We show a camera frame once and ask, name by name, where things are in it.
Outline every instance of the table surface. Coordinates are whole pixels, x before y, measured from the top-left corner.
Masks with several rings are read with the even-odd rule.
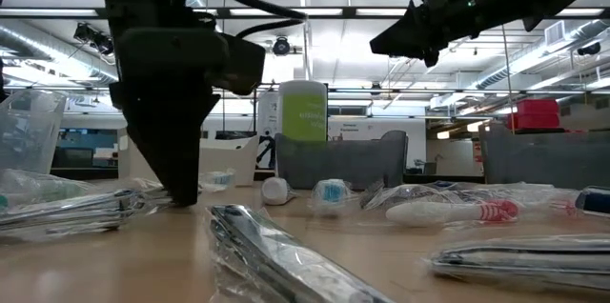
[[[118,232],[0,248],[1,301],[207,302],[215,287],[204,218],[205,207],[214,204],[261,207],[256,189],[208,193],[197,206],[146,216]],[[426,272],[423,258],[443,239],[439,230],[399,230],[362,226],[353,219],[314,218],[305,198],[267,211],[305,245],[396,302],[582,301],[433,277]]]

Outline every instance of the plastic wrapper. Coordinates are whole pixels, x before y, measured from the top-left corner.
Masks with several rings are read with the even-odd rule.
[[[48,174],[0,171],[0,243],[44,241],[115,230],[171,198],[161,184],[123,179],[100,185]]]
[[[135,190],[18,206],[0,213],[0,243],[115,230],[137,215],[156,210],[157,205],[148,195]]]
[[[235,186],[235,170],[199,174],[199,187],[203,192],[222,192]]]
[[[505,236],[452,243],[435,252],[428,264],[434,275],[461,281],[511,291],[569,292],[583,301],[603,296],[606,301],[610,294],[610,233]]]
[[[0,212],[94,192],[93,184],[18,170],[0,170]]]
[[[364,210],[383,209],[408,227],[488,224],[577,218],[580,192],[547,185],[401,185],[361,201]]]
[[[265,179],[260,187],[260,196],[266,205],[284,205],[293,198],[298,197],[286,179],[271,177]]]
[[[341,179],[320,180],[312,190],[309,206],[317,216],[345,216],[360,211],[359,195]]]
[[[212,302],[391,302],[261,213],[210,208],[217,294]]]

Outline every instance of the overhead lighting fixture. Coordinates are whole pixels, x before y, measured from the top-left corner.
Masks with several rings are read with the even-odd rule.
[[[86,16],[97,17],[94,9],[0,9],[0,16],[40,16],[40,17],[61,17],[61,16]]]
[[[298,12],[307,13],[318,16],[339,16],[343,13],[343,9],[323,9],[323,8],[312,8],[312,9],[294,9]]]
[[[587,85],[587,89],[600,89],[610,86],[610,78],[603,78],[595,83]]]
[[[218,14],[218,11],[216,11],[216,9],[193,9],[193,12],[207,12],[213,15]]]
[[[469,132],[478,132],[478,127],[480,127],[485,122],[488,122],[488,121],[481,121],[481,122],[477,122],[477,123],[471,123],[468,126],[466,126],[466,129]]]
[[[446,139],[448,139],[448,138],[449,138],[449,136],[450,136],[450,135],[449,135],[449,132],[448,132],[448,131],[443,131],[443,132],[439,132],[439,133],[437,134],[437,139],[438,139],[438,140],[446,140]]]
[[[584,94],[585,91],[574,91],[574,90],[570,90],[570,91],[531,91],[528,90],[527,91],[528,94]]]
[[[94,78],[94,77],[64,77],[64,79],[70,81],[100,81],[102,78]]]
[[[558,82],[560,82],[561,80],[563,80],[563,78],[561,78],[560,76],[555,76],[553,78],[549,78],[546,80],[542,80],[541,82],[533,85],[530,87],[530,90],[538,90],[538,89],[543,89],[546,88],[548,86],[557,84]]]
[[[368,107],[373,101],[371,99],[329,99],[329,106],[351,106],[351,107]]]
[[[259,9],[231,9],[235,16],[271,16],[270,13]]]
[[[365,16],[404,16],[406,9],[356,9],[356,14]]]
[[[559,17],[567,16],[599,16],[603,12],[603,9],[580,9],[580,8],[568,8],[558,13]]]

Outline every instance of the cable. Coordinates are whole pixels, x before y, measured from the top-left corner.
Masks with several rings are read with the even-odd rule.
[[[251,8],[266,11],[268,13],[271,13],[271,14],[274,14],[277,16],[297,19],[297,20],[303,20],[303,21],[307,20],[307,13],[280,7],[279,5],[265,2],[262,0],[234,0],[234,1],[241,3],[243,5],[246,5],[248,7],[251,7]]]
[[[242,30],[235,37],[244,38],[246,36],[252,35],[257,32],[266,31],[266,30],[275,30],[275,29],[279,29],[279,28],[288,28],[288,27],[298,26],[302,23],[303,23],[303,21],[296,20],[296,19],[290,19],[290,20],[284,20],[284,21],[272,22],[272,23],[265,23],[262,25],[258,25],[258,26],[254,26],[254,27],[250,27],[245,30]]]

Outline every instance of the ceiling light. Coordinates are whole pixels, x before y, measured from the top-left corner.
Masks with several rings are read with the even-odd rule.
[[[97,17],[94,9],[0,9],[0,16],[40,16],[40,17],[61,17],[61,16],[88,16]]]
[[[193,9],[193,12],[207,12],[209,14],[217,14],[215,9]]]
[[[404,16],[406,9],[357,9],[356,13],[367,16]]]
[[[600,89],[610,86],[610,78],[603,78],[595,83],[587,85],[587,89]]]
[[[313,8],[313,9],[294,9],[295,11],[307,13],[311,15],[318,16],[339,16],[343,13],[343,9],[323,9],[323,8]]]
[[[585,91],[527,91],[529,94],[584,94]]]
[[[235,16],[270,16],[268,13],[259,9],[231,9],[231,14]]]
[[[603,12],[603,9],[577,9],[568,8],[558,13],[557,16],[599,16]]]
[[[371,105],[370,99],[329,99],[329,106],[352,106],[352,107],[368,107]]]
[[[514,107],[514,108],[513,108],[513,111],[514,111],[514,112],[517,112],[517,107]],[[510,107],[508,107],[508,108],[503,108],[503,109],[500,109],[500,110],[496,111],[496,113],[497,113],[497,114],[509,114],[509,113],[511,113],[511,108],[510,108]]]
[[[437,139],[438,139],[438,140],[446,140],[446,139],[448,139],[448,138],[449,138],[449,136],[450,136],[450,135],[449,135],[449,132],[448,132],[448,131],[443,131],[443,132],[439,132],[439,133],[437,134]]]
[[[483,123],[484,123],[484,121],[477,122],[477,123],[471,123],[468,126],[466,126],[466,129],[469,132],[478,132],[478,127],[481,126]]]

